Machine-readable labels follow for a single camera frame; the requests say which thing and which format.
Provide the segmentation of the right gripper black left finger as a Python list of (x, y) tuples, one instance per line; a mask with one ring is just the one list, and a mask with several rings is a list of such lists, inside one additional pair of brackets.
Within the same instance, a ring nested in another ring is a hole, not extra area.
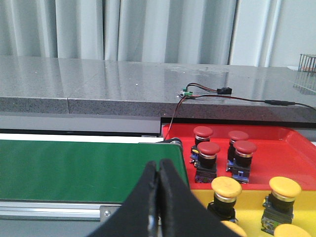
[(156, 163), (150, 161), (125, 202), (91, 237), (156, 237), (158, 176)]

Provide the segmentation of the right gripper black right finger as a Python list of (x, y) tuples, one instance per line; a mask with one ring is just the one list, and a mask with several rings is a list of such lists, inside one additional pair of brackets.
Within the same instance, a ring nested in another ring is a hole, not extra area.
[(173, 162), (159, 163), (158, 209), (164, 237), (236, 237), (198, 201)]

